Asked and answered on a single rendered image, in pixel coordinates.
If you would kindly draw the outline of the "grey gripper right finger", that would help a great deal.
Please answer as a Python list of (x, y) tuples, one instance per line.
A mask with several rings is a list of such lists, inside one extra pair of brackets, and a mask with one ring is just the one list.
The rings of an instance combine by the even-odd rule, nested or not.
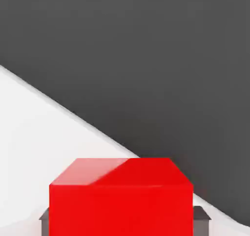
[(193, 207), (193, 236), (209, 236), (211, 218), (201, 206)]

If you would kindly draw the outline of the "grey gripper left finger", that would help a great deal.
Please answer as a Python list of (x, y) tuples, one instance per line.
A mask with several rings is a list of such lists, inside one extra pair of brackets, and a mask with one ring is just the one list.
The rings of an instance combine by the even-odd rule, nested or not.
[(42, 236), (49, 236), (49, 208), (39, 218), (42, 224), (41, 234)]

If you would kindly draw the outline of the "small red cube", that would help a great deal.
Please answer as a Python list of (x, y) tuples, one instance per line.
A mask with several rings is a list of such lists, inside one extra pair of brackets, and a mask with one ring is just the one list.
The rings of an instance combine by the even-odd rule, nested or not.
[(193, 236), (193, 186), (169, 158), (78, 158), (49, 186), (49, 236)]

